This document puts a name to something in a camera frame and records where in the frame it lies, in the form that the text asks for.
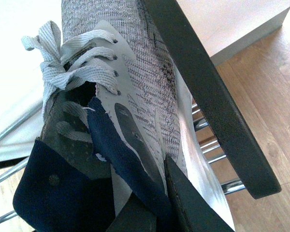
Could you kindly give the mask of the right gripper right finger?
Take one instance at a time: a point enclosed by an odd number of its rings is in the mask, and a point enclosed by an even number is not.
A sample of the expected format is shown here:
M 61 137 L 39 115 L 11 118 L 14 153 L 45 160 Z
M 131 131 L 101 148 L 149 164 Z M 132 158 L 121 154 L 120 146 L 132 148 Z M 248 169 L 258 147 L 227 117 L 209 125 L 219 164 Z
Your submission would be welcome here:
M 173 159 L 164 161 L 175 232 L 232 232 L 233 229 L 206 203 Z

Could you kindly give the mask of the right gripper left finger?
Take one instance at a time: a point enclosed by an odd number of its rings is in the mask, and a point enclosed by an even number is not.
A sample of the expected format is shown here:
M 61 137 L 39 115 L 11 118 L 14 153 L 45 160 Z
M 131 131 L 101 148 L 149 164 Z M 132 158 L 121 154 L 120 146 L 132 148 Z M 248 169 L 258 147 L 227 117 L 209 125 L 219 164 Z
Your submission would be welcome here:
M 107 232 L 156 232 L 157 217 L 132 193 Z

